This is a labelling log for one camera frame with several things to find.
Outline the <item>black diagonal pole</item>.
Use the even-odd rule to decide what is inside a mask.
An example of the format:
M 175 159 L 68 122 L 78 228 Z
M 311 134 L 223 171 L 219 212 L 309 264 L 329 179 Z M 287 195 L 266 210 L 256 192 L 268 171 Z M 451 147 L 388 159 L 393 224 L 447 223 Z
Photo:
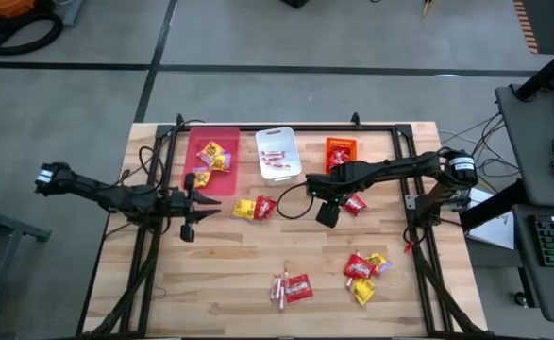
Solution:
M 517 99 L 530 101 L 539 90 L 548 85 L 552 80 L 554 80 L 554 59 L 524 84 L 519 87 L 512 87 L 512 92 Z

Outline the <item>grey desk top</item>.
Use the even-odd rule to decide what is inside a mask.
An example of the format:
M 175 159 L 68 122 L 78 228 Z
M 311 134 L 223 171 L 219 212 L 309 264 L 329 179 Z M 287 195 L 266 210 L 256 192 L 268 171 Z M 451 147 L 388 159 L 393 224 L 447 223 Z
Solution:
M 495 97 L 529 202 L 554 207 L 554 91 L 541 90 L 525 102 L 511 87 L 499 87 Z

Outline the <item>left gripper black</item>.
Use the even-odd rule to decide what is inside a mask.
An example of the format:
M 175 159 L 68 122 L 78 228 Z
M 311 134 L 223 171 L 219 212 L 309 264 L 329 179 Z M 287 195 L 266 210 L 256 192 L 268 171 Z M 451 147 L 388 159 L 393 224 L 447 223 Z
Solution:
M 161 203 L 161 216 L 170 225 L 175 217 L 183 217 L 184 222 L 180 228 L 180 239 L 191 243 L 194 241 L 193 223 L 193 186 L 195 175 L 189 173 L 185 176 L 184 190 L 172 188 L 163 198 Z M 194 192 L 194 201 L 200 205 L 220 205 L 221 202 L 211 197 L 204 196 L 198 191 Z M 194 223 L 198 223 L 206 217 L 219 213 L 220 210 L 204 210 L 194 212 Z

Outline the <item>black metal table frame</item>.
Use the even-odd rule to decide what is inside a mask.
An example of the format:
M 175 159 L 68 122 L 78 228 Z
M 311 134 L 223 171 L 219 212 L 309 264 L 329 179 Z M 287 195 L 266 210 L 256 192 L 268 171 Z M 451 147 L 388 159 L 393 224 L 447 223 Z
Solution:
M 364 123 L 355 130 L 352 123 L 237 124 L 240 126 L 239 157 L 230 174 L 237 175 L 234 192 L 210 195 L 223 204 L 220 213 L 194 226 L 194 243 L 179 239 L 182 218 L 159 240 L 154 279 L 136 294 L 129 322 L 121 330 L 142 330 L 139 336 L 157 337 L 421 337 L 427 334 L 424 308 L 417 287 L 411 254 L 404 253 L 402 232 L 407 227 L 404 195 L 419 193 L 410 182 L 404 188 L 395 181 L 373 186 L 362 193 L 369 208 L 354 218 L 342 212 L 335 229 L 315 222 L 320 207 L 316 201 L 309 214 L 299 220 L 273 215 L 253 223 L 231 219 L 236 199 L 277 197 L 306 172 L 323 172 L 327 136 L 356 139 L 359 157 L 381 162 L 410 155 L 410 143 L 418 153 L 437 150 L 440 141 L 435 123 Z M 294 183 L 267 186 L 260 174 L 256 130 L 295 129 L 302 161 L 302 174 Z M 486 329 L 474 272 L 462 229 L 442 224 L 434 229 L 445 285 L 462 310 Z M 141 258 L 151 245 L 149 233 L 135 227 L 112 234 L 102 245 L 93 276 L 93 286 L 84 302 L 76 333 L 92 332 L 102 323 L 126 290 L 131 260 Z M 362 255 L 380 252 L 393 268 L 375 280 L 376 295 L 360 306 L 345 288 L 344 264 L 355 251 Z M 314 297 L 278 310 L 270 303 L 270 286 L 276 273 L 287 268 L 290 276 L 307 274 Z

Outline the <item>white plastic bin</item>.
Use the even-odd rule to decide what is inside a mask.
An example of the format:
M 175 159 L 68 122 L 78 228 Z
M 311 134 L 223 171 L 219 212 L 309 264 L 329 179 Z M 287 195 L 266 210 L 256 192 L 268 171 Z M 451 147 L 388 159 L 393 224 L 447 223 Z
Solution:
M 290 127 L 276 127 L 260 130 L 255 136 L 260 174 L 267 185 L 280 185 L 296 179 L 302 171 L 302 162 L 294 130 Z M 266 157 L 261 151 L 285 151 L 284 156 Z M 291 168 L 273 168 L 262 158 L 277 158 L 276 162 L 288 163 Z

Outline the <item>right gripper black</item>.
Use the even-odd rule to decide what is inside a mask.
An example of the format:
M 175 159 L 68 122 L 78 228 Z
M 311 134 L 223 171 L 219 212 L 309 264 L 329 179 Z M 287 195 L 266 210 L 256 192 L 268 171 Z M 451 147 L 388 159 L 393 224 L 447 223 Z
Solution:
M 330 175 L 307 174 L 307 194 L 323 200 L 315 220 L 335 228 L 339 220 L 340 207 L 358 190 L 358 162 L 336 165 Z

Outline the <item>orange shop vacuum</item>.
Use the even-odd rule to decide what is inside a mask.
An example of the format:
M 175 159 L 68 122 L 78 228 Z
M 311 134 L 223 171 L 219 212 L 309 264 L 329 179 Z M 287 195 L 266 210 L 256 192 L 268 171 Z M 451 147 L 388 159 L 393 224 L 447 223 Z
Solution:
M 0 0 L 0 16 L 13 18 L 35 8 L 36 0 Z

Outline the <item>pink translucent plastic bin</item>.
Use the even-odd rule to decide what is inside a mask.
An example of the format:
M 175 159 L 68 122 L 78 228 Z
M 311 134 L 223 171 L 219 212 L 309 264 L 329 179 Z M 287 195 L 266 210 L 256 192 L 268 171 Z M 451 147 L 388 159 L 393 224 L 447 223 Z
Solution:
M 224 171 L 211 171 L 209 183 L 200 189 L 205 196 L 233 196 L 237 189 L 239 167 L 240 130 L 235 127 L 193 127 L 189 134 L 183 174 L 191 173 L 194 168 L 207 167 L 197 153 L 209 142 L 221 146 L 231 155 L 230 167 Z

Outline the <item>black desk support beam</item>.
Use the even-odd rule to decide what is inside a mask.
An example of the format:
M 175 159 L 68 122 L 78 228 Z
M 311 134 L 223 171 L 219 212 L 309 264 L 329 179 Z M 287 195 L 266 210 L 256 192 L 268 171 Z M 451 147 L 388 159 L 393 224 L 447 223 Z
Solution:
M 527 191 L 522 179 L 503 189 L 501 192 L 482 201 L 477 206 L 460 214 L 462 230 L 469 232 L 482 224 L 507 213 L 513 205 L 528 202 Z

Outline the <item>orange plastic basket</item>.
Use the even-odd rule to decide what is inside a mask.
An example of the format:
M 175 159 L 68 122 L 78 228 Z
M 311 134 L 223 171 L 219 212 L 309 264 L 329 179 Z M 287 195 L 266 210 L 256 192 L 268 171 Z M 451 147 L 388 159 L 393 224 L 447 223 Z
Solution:
M 357 141 L 353 139 L 327 137 L 325 148 L 325 172 L 327 172 L 327 161 L 329 160 L 329 153 L 335 146 L 348 147 L 351 150 L 350 162 L 357 159 Z

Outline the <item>grey keyboard shelf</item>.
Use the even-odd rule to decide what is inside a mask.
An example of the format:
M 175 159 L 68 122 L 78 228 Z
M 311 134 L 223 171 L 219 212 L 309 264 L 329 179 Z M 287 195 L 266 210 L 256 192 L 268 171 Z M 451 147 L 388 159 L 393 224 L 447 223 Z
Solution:
M 515 205 L 512 214 L 522 261 L 521 279 L 529 307 L 540 309 L 545 319 L 554 322 L 554 267 L 541 265 L 530 219 L 534 215 L 554 216 L 554 208 Z

